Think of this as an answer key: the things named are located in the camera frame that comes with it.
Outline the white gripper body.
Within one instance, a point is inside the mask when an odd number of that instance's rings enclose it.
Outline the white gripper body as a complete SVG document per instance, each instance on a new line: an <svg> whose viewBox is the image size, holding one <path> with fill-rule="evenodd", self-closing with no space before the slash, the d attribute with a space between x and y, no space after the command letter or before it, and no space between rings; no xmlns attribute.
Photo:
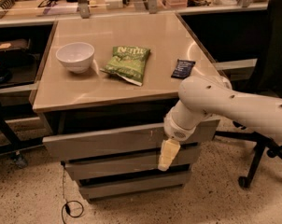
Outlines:
<svg viewBox="0 0 282 224"><path fill-rule="evenodd" d="M172 113L168 112L163 120L163 128L165 134L178 142L186 141L195 131L194 128L186 130L179 127L172 118Z"/></svg>

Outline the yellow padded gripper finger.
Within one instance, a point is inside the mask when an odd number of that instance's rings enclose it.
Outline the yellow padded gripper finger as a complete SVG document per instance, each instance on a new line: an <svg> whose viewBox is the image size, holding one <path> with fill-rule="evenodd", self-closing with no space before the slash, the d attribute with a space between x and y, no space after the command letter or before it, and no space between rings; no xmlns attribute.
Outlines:
<svg viewBox="0 0 282 224"><path fill-rule="evenodd" d="M158 169L160 171L167 171L179 150L180 144L177 140L171 138L163 140L158 162Z"/></svg>

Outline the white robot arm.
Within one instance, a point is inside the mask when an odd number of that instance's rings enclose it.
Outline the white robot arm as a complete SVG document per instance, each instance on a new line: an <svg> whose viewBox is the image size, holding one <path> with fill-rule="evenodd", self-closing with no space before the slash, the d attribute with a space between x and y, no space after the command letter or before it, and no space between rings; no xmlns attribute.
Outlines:
<svg viewBox="0 0 282 224"><path fill-rule="evenodd" d="M225 78L190 76L182 80L179 100L163 120L167 139L162 142L158 169L166 171L198 124L212 115L236 121L282 143L282 99L231 89Z"/></svg>

